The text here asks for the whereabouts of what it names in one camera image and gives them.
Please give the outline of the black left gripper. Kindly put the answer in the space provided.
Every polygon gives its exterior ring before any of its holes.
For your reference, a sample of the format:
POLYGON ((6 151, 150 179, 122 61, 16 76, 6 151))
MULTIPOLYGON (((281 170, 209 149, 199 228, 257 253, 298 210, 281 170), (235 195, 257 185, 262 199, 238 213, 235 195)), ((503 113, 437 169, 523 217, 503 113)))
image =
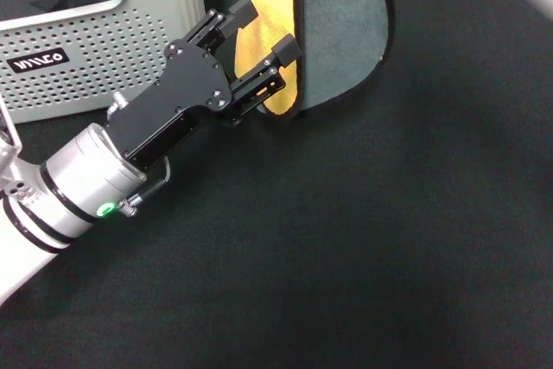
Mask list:
POLYGON ((117 111, 106 132, 121 156, 134 167, 150 167, 164 158, 205 117, 219 115, 231 126, 276 94, 296 87, 296 62, 302 51, 286 34, 270 52, 230 85, 211 54, 258 16, 252 0, 238 0, 224 14, 209 10, 168 51, 162 75, 117 111))

